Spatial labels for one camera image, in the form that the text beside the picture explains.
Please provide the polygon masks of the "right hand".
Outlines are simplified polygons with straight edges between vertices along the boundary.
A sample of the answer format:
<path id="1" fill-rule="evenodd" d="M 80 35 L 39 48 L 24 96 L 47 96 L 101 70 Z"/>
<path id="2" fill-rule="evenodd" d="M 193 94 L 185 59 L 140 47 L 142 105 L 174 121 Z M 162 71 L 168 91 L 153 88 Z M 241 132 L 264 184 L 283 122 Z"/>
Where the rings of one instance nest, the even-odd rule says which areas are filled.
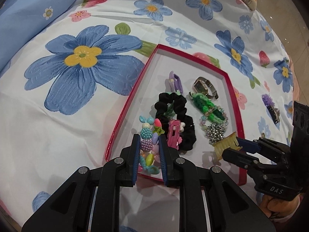
<path id="1" fill-rule="evenodd" d="M 282 219 L 290 218 L 297 210 L 300 204 L 300 195 L 297 195 L 292 201 L 276 199 L 269 195 L 264 195 L 259 204 L 259 208 L 268 218 Z"/>

